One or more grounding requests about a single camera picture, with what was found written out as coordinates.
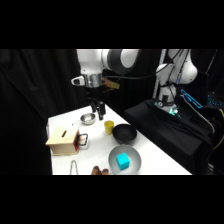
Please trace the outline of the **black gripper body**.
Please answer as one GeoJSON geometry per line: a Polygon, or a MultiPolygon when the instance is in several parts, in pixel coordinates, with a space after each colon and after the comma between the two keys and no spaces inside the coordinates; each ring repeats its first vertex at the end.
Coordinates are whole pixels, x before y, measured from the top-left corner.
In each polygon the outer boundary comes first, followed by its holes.
{"type": "Polygon", "coordinates": [[[86,95],[91,104],[103,102],[103,89],[102,87],[87,88],[86,95]]]}

